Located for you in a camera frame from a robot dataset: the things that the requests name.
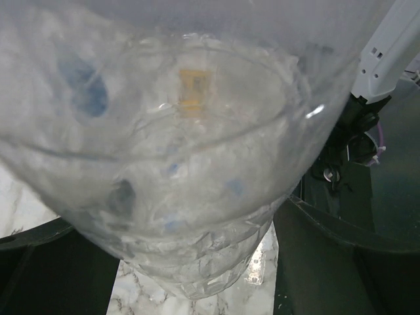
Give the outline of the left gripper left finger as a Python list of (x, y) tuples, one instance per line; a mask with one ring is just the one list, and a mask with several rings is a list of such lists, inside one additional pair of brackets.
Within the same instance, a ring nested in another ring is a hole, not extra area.
[(62, 219), (1, 238), (1, 313), (105, 314), (118, 266)]

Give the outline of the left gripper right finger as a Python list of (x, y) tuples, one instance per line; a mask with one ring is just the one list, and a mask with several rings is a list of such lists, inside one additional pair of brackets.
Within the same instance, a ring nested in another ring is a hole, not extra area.
[(275, 314), (418, 314), (419, 244), (386, 238), (291, 196), (274, 215)]

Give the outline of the clear unlabelled plastic bottle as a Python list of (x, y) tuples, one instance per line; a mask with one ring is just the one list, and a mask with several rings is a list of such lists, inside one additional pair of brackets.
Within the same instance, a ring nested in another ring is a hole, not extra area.
[(1, 161), (202, 299), (319, 156), (391, 1), (2, 1)]

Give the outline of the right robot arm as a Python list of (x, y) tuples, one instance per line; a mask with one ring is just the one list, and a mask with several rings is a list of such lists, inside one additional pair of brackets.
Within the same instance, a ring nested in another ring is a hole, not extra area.
[(321, 211), (374, 231), (371, 171), (386, 150), (379, 112), (419, 52), (419, 2), (395, 1), (361, 53), (346, 106), (301, 196)]

